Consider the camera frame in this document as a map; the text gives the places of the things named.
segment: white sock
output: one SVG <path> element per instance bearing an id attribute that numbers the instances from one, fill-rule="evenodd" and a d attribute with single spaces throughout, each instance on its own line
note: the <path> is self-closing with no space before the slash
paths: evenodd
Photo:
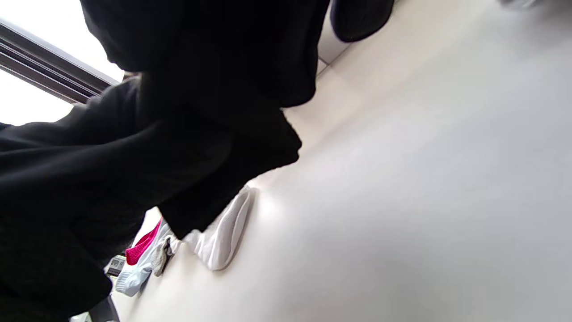
<path id="1" fill-rule="evenodd" d="M 208 269 L 222 270 L 231 263 L 254 194 L 254 189 L 244 187 L 203 233 L 194 230 L 184 238 Z"/>

